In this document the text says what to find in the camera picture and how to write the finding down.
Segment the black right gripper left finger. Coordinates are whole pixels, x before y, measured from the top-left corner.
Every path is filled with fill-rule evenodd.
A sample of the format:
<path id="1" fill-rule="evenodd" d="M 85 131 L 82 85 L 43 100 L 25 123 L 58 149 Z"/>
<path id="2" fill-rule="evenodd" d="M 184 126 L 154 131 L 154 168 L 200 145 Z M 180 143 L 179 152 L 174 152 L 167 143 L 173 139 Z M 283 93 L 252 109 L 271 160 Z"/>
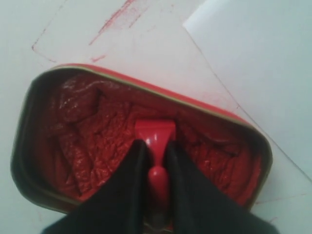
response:
<path id="1" fill-rule="evenodd" d="M 134 140 L 113 175 L 87 201 L 45 228 L 44 234 L 141 234 L 148 147 Z"/>

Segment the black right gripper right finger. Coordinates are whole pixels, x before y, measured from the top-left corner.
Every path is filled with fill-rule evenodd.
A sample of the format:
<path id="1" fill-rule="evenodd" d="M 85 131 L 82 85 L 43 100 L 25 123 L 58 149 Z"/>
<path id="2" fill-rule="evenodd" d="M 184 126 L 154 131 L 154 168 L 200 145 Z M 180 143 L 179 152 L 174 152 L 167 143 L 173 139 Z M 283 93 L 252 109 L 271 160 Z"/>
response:
<path id="1" fill-rule="evenodd" d="M 278 229 L 223 194 L 175 141 L 166 149 L 176 234 L 277 234 Z"/>

